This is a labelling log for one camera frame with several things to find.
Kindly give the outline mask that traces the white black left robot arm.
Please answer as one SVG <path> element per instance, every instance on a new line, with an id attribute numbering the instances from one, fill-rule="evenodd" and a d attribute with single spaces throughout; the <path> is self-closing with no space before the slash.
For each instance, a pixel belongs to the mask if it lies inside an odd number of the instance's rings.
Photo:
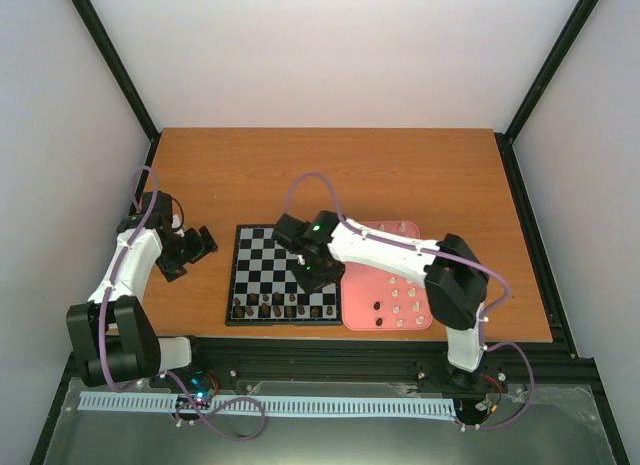
<path id="1" fill-rule="evenodd" d="M 201 385 L 208 363 L 187 337 L 160 338 L 144 309 L 151 275 L 175 281 L 186 266 L 218 250 L 208 228 L 184 227 L 171 195 L 145 192 L 135 213 L 116 229 L 116 249 L 105 275 L 86 302 L 69 308 L 66 325 L 80 377 L 89 387 L 115 386 L 172 370 L 186 387 Z"/>

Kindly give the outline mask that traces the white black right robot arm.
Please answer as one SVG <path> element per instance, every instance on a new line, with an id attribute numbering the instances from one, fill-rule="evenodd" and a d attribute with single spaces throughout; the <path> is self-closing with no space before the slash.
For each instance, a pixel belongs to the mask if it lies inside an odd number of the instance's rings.
<path id="1" fill-rule="evenodd" d="M 441 241 L 402 237 L 322 211 L 312 222 L 283 214 L 272 238 L 297 257 L 292 273 L 307 293 L 342 279 L 348 263 L 412 281 L 425 290 L 432 317 L 445 326 L 449 364 L 466 372 L 479 367 L 480 312 L 489 276 L 460 237 L 448 234 Z"/>

